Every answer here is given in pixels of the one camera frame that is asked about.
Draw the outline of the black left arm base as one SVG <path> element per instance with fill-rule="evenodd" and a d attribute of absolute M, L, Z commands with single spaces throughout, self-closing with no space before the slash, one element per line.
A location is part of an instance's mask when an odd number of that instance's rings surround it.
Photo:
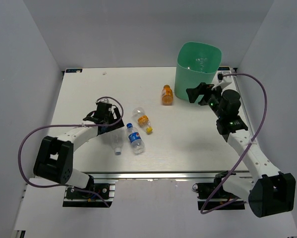
<path fill-rule="evenodd" d="M 91 189 L 93 193 L 76 191 L 75 188 L 67 188 L 63 198 L 63 207 L 71 208 L 109 208 L 115 195 L 114 183 L 95 183 Z"/>

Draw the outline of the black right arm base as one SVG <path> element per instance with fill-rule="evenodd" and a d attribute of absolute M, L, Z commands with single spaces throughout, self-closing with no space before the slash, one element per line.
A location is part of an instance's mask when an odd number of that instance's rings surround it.
<path fill-rule="evenodd" d="M 227 175 L 228 171 L 215 175 L 213 182 L 200 182 L 195 183 L 192 186 L 192 191 L 198 194 L 197 204 L 198 210 L 201 210 L 204 205 L 206 199 L 212 193 L 212 191 L 217 187 L 217 185 L 221 182 L 221 180 Z M 229 201 L 235 199 L 236 196 L 232 193 L 226 192 L 221 187 L 211 198 L 211 200 L 205 206 L 204 211 L 208 211 L 217 206 L 223 205 Z M 230 205 L 220 208 L 219 210 L 244 210 L 245 202 L 242 200 L 238 200 Z"/>

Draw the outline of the clear bottle yellow cap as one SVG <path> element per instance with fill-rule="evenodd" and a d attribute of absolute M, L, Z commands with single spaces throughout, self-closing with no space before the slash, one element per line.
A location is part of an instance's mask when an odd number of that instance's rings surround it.
<path fill-rule="evenodd" d="M 151 134 L 153 132 L 153 127 L 151 126 L 150 120 L 143 108 L 135 108 L 132 112 L 132 118 L 142 129 L 145 130 L 147 134 Z"/>

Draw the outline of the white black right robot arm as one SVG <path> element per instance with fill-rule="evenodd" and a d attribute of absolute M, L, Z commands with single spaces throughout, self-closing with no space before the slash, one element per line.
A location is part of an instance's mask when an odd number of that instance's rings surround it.
<path fill-rule="evenodd" d="M 219 209 L 239 199 L 248 203 L 256 217 L 266 217 L 294 208 L 296 180 L 290 173 L 283 173 L 265 156 L 259 146 L 251 140 L 248 127 L 239 116 L 240 94 L 232 89 L 222 90 L 220 86 L 200 83 L 186 90 L 190 103 L 199 96 L 201 106 L 209 106 L 217 116 L 218 133 L 239 155 L 252 176 L 252 181 L 240 178 L 233 169 L 219 173 L 214 178 L 213 190 L 200 208 L 201 213 L 214 197 L 227 198 Z"/>

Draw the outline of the clear Aquafina bottle blue label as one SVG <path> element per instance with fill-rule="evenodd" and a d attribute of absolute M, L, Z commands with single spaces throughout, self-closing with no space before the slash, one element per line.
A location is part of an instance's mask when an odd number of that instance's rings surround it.
<path fill-rule="evenodd" d="M 113 131 L 111 133 L 111 146 L 114 150 L 115 155 L 121 155 L 122 147 L 123 147 L 123 137 L 121 132 Z"/>

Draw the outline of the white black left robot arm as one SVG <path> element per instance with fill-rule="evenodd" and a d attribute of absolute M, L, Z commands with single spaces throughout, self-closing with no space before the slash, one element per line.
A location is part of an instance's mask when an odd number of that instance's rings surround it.
<path fill-rule="evenodd" d="M 96 110 L 72 130 L 56 137 L 43 138 L 34 165 L 34 175 L 77 188 L 84 198 L 94 193 L 92 176 L 73 168 L 73 154 L 90 139 L 124 127 L 122 111 L 108 102 L 97 102 Z"/>

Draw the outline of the clear Pepsi bottle blue cap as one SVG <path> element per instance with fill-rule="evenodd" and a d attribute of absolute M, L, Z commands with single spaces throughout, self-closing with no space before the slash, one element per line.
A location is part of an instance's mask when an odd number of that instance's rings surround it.
<path fill-rule="evenodd" d="M 138 132 L 138 129 L 135 128 L 132 123 L 126 125 L 126 134 L 130 142 L 132 151 L 134 154 L 142 154 L 145 151 L 144 142 Z"/>

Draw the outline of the orange juice bottle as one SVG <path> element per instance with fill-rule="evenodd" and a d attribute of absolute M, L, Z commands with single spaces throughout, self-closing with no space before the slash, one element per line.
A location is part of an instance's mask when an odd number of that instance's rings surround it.
<path fill-rule="evenodd" d="M 173 103 L 173 91 L 169 85 L 164 85 L 161 97 L 163 105 L 169 106 Z"/>

